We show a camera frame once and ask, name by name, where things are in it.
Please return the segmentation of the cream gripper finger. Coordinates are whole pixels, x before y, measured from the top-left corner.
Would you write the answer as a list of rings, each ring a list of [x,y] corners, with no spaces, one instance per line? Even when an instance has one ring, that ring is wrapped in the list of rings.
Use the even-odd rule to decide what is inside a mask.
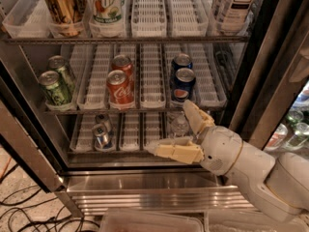
[[[195,134],[201,133],[205,128],[214,126],[214,119],[190,100],[183,103],[183,111]]]
[[[204,159],[202,147],[193,142],[192,136],[164,138],[153,141],[147,148],[147,151],[154,156],[185,164],[200,162]]]

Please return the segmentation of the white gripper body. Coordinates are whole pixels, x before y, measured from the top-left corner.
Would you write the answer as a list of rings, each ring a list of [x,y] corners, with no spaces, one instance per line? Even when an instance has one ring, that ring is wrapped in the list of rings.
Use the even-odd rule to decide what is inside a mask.
[[[232,130],[214,126],[206,128],[198,139],[204,158],[200,165],[214,175],[226,174],[242,148],[242,139]]]

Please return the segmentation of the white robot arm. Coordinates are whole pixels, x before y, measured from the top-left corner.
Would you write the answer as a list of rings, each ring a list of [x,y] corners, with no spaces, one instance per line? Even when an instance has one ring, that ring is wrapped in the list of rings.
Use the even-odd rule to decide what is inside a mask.
[[[255,208],[278,221],[309,211],[308,159],[294,153],[275,158],[216,125],[192,101],[183,103],[183,112],[195,136],[161,139],[152,145],[151,154],[186,164],[197,162],[226,177]]]

